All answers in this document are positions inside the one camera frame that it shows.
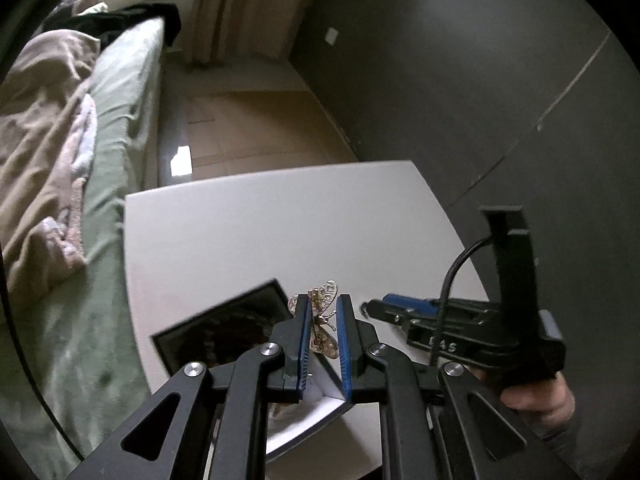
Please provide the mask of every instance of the beige curtain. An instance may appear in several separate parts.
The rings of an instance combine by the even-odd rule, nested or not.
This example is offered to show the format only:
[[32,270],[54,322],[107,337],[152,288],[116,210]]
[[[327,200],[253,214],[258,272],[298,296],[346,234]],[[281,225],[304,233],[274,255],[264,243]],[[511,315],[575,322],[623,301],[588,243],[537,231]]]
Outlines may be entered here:
[[289,55],[310,0],[193,0],[183,37],[187,63]]

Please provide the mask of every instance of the wall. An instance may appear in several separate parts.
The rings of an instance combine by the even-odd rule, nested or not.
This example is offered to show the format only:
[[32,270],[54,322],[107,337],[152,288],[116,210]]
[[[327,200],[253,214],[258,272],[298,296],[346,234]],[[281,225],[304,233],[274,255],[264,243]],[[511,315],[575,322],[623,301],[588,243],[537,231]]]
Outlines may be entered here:
[[609,468],[640,427],[640,75],[615,36],[584,0],[315,0],[290,59],[360,160],[414,161],[465,245],[480,205],[526,208],[581,454]]

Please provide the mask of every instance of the beige blanket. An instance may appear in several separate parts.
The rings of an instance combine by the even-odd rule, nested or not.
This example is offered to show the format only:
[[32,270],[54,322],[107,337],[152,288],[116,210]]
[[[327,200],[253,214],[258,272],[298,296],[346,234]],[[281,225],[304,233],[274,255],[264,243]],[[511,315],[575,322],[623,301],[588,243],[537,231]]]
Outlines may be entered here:
[[87,114],[98,54],[91,36],[46,32],[24,47],[0,86],[0,242],[16,312],[85,264],[86,174],[74,162],[91,122],[82,104]]

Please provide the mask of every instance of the dark fabric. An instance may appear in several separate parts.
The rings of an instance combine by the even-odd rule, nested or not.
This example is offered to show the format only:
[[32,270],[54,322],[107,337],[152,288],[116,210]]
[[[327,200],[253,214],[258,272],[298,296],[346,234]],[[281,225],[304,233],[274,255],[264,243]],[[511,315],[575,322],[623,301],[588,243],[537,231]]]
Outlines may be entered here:
[[577,460],[577,439],[580,425],[582,423],[582,409],[580,404],[575,403],[575,412],[568,422],[542,435],[542,441],[558,455],[564,462],[581,478],[584,473],[580,471]]
[[59,6],[53,9],[42,22],[43,30],[52,30],[52,28],[49,27],[54,23],[59,22],[60,20],[68,20],[69,18],[71,18],[73,6],[73,3],[59,4]]
[[175,4],[138,4],[115,12],[96,12],[61,18],[47,23],[44,32],[59,28],[70,28],[84,32],[100,40],[102,51],[125,30],[156,17],[164,18],[164,42],[172,46],[182,28],[180,14]]

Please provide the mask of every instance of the finger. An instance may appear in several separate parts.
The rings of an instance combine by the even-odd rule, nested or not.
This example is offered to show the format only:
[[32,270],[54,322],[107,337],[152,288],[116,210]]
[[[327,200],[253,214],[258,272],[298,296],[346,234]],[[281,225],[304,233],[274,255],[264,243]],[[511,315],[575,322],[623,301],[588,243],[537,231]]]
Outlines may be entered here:
[[570,397],[566,381],[558,373],[554,380],[505,388],[500,400],[514,410],[552,412],[564,406]]
[[478,368],[473,368],[471,366],[468,367],[468,370],[475,375],[476,379],[479,381],[484,381],[486,379],[486,372],[484,370],[479,370]]
[[574,412],[575,397],[574,394],[571,393],[571,390],[567,389],[567,398],[564,404],[555,410],[543,413],[540,417],[540,422],[548,428],[558,428],[574,416]]

